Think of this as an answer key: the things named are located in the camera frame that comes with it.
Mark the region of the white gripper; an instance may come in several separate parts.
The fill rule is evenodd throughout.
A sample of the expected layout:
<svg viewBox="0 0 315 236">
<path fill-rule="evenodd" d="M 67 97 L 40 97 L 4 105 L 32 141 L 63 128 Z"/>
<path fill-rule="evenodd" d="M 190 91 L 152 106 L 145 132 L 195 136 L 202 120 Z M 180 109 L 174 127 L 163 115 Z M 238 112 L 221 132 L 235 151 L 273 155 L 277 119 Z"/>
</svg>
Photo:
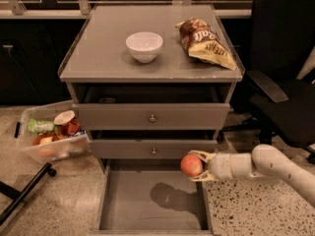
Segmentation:
<svg viewBox="0 0 315 236">
<path fill-rule="evenodd" d="M 210 153 L 202 150 L 190 150 L 193 154 L 205 163 L 208 163 L 208 170 L 200 175 L 190 177 L 193 182 L 226 181 L 233 178 L 231 171 L 230 155 L 226 153 Z"/>
</svg>

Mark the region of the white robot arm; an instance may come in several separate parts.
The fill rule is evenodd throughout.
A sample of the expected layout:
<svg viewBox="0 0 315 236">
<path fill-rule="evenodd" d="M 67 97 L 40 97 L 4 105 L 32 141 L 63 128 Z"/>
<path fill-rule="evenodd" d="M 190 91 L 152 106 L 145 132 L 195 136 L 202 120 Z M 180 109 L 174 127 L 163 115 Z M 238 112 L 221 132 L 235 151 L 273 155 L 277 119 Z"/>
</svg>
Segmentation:
<svg viewBox="0 0 315 236">
<path fill-rule="evenodd" d="M 315 207 L 315 175 L 271 145 L 257 145 L 250 153 L 190 150 L 180 167 L 193 182 L 280 179 Z"/>
</svg>

